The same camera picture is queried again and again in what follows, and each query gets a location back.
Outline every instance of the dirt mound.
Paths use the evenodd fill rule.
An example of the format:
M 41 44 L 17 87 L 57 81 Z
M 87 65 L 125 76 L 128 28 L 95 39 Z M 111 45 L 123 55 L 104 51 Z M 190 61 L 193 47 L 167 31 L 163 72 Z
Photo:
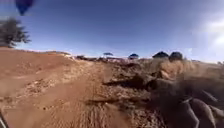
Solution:
M 63 56 L 31 51 L 0 49 L 0 78 L 46 71 L 70 63 Z

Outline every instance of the dirt road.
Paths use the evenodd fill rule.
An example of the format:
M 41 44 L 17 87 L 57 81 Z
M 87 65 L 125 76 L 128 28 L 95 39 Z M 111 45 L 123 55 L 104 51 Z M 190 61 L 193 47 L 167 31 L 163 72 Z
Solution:
M 26 56 L 29 57 L 25 60 L 24 57 L 18 59 L 18 51 L 10 54 L 11 57 L 17 54 L 17 61 L 14 62 L 17 66 L 24 64 L 20 61 L 29 62 L 29 67 L 21 70 L 12 64 L 15 57 L 9 60 L 0 56 L 10 63 L 4 62 L 1 70 L 7 73 L 7 68 L 10 72 L 2 74 L 0 79 L 0 106 L 10 128 L 131 127 L 125 114 L 116 106 L 89 102 L 103 99 L 100 95 L 105 94 L 106 90 L 102 81 L 108 75 L 104 65 L 39 54 L 34 62 L 31 58 L 37 56 L 36 53 L 28 53 Z

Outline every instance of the bush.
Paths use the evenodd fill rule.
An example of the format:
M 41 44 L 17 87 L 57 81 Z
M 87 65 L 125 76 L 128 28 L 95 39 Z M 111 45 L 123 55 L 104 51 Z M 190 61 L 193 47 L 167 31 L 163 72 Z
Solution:
M 156 53 L 152 58 L 168 58 L 169 55 L 163 51 Z
M 172 52 L 171 55 L 169 56 L 170 61 L 175 61 L 175 60 L 183 60 L 183 55 L 180 52 Z

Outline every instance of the blue sky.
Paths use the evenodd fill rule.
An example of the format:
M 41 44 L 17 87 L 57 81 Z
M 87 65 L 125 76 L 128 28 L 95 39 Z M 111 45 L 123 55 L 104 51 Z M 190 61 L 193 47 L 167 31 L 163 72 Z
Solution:
M 23 17 L 12 0 L 0 2 L 0 16 L 21 19 L 31 35 L 18 48 L 119 57 L 181 51 L 224 60 L 223 0 L 37 0 Z

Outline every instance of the vegetation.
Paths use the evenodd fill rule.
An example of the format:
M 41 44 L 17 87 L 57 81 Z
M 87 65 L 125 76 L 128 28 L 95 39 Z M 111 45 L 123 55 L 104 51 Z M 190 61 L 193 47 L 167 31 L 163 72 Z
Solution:
M 183 60 L 183 55 L 180 52 L 172 52 L 171 55 L 169 56 L 170 61 L 174 60 Z
M 104 55 L 105 57 L 110 57 L 110 56 L 113 56 L 113 54 L 112 54 L 112 53 L 110 53 L 110 52 L 105 52 L 105 53 L 103 53 L 103 55 Z
M 139 58 L 139 55 L 138 54 L 135 54 L 135 53 L 133 53 L 133 54 L 131 54 L 129 57 L 128 57 L 128 59 L 138 59 Z
M 0 21 L 0 46 L 13 48 L 18 43 L 30 42 L 29 35 L 24 31 L 21 22 L 15 18 Z
M 163 51 L 156 53 L 152 58 L 164 58 L 169 57 L 169 55 Z

